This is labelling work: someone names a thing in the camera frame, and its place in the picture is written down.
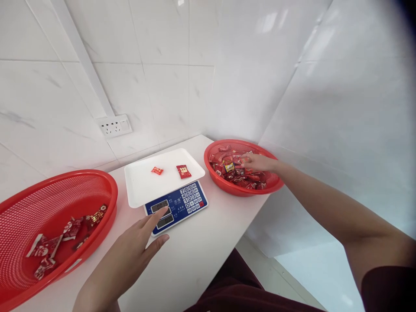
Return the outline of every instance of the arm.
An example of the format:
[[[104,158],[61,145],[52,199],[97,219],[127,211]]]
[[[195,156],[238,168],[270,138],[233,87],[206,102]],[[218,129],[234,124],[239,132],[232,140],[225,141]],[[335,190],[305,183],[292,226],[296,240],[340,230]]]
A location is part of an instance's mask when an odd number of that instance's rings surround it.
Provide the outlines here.
[[[118,298],[137,281],[169,239],[169,235],[162,235],[146,248],[150,234],[167,209],[139,220],[115,241],[79,291],[73,312],[120,311]]]
[[[358,290],[369,270],[411,266],[415,241],[346,194],[284,162],[245,154],[245,167],[277,174],[306,211],[343,246]]]

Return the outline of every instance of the scale display screen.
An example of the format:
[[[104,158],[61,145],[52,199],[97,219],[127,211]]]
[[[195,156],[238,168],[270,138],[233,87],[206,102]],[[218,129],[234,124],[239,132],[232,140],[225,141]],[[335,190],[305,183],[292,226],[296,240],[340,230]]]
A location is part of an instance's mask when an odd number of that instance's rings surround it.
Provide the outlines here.
[[[172,215],[160,220],[157,223],[156,227],[157,227],[157,229],[160,229],[160,228],[164,227],[165,225],[168,225],[171,222],[173,222],[173,216]]]
[[[150,210],[152,210],[152,213],[155,213],[156,211],[158,211],[158,210],[160,210],[163,207],[168,206],[168,205],[169,205],[168,200],[165,199],[164,201],[150,207]]]

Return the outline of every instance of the white scale tray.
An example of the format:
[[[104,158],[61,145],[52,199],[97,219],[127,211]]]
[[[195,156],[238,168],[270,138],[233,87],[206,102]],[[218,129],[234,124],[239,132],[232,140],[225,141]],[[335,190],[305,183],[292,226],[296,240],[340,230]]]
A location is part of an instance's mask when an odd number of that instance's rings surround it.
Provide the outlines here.
[[[176,166],[186,165],[191,177],[181,179]],[[163,169],[161,175],[152,172]],[[205,176],[205,170],[183,148],[133,162],[124,167],[127,197],[131,208],[138,208]]]

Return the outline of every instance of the white countertop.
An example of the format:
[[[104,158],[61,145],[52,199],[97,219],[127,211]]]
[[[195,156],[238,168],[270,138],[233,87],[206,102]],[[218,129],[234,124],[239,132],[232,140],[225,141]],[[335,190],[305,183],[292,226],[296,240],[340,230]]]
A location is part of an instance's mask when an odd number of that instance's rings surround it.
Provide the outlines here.
[[[236,197],[220,190],[203,160],[210,143],[210,139],[199,135],[154,154],[185,148],[206,171],[199,181],[209,206],[166,232],[169,241],[138,281],[120,297],[121,311],[179,312],[195,304],[267,200],[268,195]],[[143,207],[132,209],[128,205],[124,167],[110,174],[118,185],[117,216],[103,243],[71,274],[49,285],[15,311],[71,311],[78,291],[114,241],[145,216]]]

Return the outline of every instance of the person's right hand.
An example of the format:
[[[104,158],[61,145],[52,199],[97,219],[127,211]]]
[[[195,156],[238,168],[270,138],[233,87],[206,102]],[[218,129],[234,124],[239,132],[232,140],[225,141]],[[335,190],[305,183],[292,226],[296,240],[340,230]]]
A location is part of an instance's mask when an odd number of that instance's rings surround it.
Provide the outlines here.
[[[247,159],[243,167],[253,171],[275,171],[278,163],[276,159],[252,153],[245,153],[241,158]]]

